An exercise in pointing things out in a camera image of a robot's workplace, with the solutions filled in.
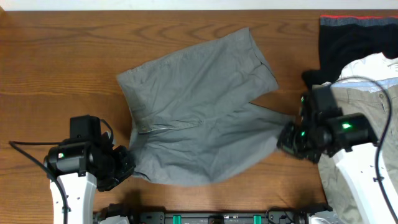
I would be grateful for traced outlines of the white shirt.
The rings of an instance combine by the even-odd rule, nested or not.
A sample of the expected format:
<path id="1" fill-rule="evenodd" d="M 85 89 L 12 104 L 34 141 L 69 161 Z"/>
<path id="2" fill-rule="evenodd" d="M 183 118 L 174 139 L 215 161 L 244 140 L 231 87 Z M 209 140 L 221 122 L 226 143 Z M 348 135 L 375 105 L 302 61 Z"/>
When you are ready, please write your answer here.
<path id="1" fill-rule="evenodd" d="M 368 92 L 380 90 L 372 82 L 358 77 L 367 77 L 375 80 L 385 89 L 397 86 L 397 58 L 389 59 L 383 53 L 377 53 L 352 61 L 341 70 L 338 82 L 333 84 L 333 88 L 347 88 Z"/>

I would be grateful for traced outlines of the grey shorts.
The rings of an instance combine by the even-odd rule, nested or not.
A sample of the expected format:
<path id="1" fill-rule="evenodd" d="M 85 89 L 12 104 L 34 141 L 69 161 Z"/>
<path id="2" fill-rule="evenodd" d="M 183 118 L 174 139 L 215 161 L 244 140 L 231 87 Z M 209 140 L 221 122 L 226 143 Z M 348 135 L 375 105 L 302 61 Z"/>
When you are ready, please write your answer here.
<path id="1" fill-rule="evenodd" d="M 229 179 L 272 154 L 292 121 L 253 103 L 279 86 L 247 28 L 146 62 L 117 81 L 132 117 L 133 176 L 156 184 Z"/>

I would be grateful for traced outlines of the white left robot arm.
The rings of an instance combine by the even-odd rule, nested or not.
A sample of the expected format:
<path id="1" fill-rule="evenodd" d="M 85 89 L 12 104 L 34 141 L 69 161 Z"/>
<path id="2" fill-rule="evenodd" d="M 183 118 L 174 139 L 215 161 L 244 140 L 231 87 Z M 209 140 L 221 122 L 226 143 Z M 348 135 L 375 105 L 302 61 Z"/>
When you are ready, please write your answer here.
<path id="1" fill-rule="evenodd" d="M 54 223 L 132 223 L 133 216 L 120 204 L 94 212 L 95 192 L 110 191 L 126 180 L 135 165 L 124 146 L 76 142 L 50 149 L 45 165 L 55 176 L 50 183 Z"/>

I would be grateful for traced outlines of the beige khaki shorts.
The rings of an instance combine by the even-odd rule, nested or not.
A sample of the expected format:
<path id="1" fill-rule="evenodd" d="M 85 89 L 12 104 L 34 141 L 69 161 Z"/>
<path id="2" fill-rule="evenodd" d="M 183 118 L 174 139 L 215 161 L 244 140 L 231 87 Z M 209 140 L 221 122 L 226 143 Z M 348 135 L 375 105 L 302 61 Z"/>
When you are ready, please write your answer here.
<path id="1" fill-rule="evenodd" d="M 345 115 L 334 124 L 351 150 L 320 158 L 327 202 L 343 223 L 397 223 L 397 87 L 333 94 Z"/>

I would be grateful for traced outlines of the black garment red waistband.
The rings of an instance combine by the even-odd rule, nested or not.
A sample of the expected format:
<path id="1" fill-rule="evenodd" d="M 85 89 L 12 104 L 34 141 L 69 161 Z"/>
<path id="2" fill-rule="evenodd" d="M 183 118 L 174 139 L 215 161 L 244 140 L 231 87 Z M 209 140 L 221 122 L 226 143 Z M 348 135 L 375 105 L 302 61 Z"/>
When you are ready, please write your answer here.
<path id="1" fill-rule="evenodd" d="M 397 57 L 397 16 L 320 16 L 318 39 L 320 69 L 307 70 L 302 79 L 308 89 L 335 82 L 352 61 L 371 54 Z"/>

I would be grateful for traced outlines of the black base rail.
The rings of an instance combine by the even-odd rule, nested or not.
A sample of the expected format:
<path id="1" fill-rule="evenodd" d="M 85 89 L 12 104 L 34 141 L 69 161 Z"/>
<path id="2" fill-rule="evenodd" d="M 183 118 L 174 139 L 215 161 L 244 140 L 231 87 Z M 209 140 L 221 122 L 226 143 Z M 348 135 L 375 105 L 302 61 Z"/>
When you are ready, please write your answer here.
<path id="1" fill-rule="evenodd" d="M 135 212 L 112 204 L 102 212 L 93 215 L 93 223 L 132 224 L 342 224 L 333 209 L 325 204 L 301 209 L 272 207 L 262 212 L 192 213 L 146 211 Z"/>

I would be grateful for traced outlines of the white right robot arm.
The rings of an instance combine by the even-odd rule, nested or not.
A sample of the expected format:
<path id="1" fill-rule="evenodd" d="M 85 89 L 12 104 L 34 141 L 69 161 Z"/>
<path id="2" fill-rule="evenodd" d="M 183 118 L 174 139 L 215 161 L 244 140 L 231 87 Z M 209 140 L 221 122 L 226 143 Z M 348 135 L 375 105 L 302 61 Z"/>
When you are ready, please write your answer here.
<path id="1" fill-rule="evenodd" d="M 328 199 L 340 218 L 349 221 L 351 210 L 339 199 L 347 185 L 363 223 L 397 223 L 397 192 L 381 156 L 381 139 L 361 113 L 336 116 L 304 116 L 300 124 L 288 123 L 277 147 L 305 159 L 326 175 Z"/>

